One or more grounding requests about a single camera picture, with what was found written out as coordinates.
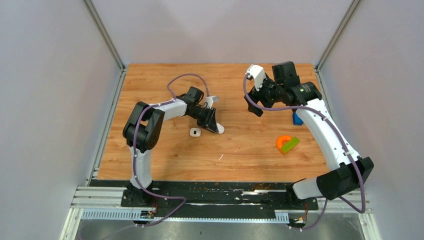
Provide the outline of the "white oval earbud case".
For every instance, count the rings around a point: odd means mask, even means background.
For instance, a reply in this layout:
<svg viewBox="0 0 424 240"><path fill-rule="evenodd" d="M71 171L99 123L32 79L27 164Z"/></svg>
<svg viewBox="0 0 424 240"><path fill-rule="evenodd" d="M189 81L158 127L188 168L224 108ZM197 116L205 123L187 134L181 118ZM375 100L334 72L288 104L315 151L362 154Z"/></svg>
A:
<svg viewBox="0 0 424 240"><path fill-rule="evenodd" d="M217 123L216 126L218 130L218 134L223 134L225 132L225 128L223 125L221 125L220 123Z"/></svg>

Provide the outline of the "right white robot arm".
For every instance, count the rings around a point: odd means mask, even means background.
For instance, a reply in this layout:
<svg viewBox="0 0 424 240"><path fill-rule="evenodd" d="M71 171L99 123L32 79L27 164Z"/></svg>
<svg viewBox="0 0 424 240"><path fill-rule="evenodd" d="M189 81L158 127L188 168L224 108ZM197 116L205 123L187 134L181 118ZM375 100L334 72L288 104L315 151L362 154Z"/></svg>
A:
<svg viewBox="0 0 424 240"><path fill-rule="evenodd" d="M351 191L364 187L374 168L370 157L361 157L353 149L332 120L317 86L302 83L292 61L272 66L273 78L264 68L250 65L245 72L246 80L254 86L245 91L248 111L260 117L264 110L277 111L275 103L283 103L308 127L320 147L329 172L299 180L288 187L286 204L298 209L306 199L324 197L334 200Z"/></svg>

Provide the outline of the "white gold earbud case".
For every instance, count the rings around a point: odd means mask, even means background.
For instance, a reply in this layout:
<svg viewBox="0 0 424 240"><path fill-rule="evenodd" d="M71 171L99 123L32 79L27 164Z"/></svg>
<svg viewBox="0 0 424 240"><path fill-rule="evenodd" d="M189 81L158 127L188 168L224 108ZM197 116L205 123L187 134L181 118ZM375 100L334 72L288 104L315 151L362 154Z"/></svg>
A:
<svg viewBox="0 0 424 240"><path fill-rule="evenodd" d="M198 138L202 135L202 131L200 128L193 127L189 130L189 135L193 138Z"/></svg>

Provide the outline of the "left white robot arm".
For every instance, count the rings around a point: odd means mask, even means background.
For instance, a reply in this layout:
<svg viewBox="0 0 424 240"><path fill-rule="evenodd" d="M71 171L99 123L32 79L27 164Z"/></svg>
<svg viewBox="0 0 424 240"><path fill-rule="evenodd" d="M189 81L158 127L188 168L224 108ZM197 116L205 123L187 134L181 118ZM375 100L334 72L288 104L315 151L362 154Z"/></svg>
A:
<svg viewBox="0 0 424 240"><path fill-rule="evenodd" d="M213 106L218 101L217 95L204 95L203 91L192 86L187 93L174 95L170 100L154 104L140 101L134 106L122 131L132 157L132 176L124 191L130 203L146 207L156 196L151 188L151 161L163 123L189 116L196 120L200 129L223 134L225 128L217 123L216 109Z"/></svg>

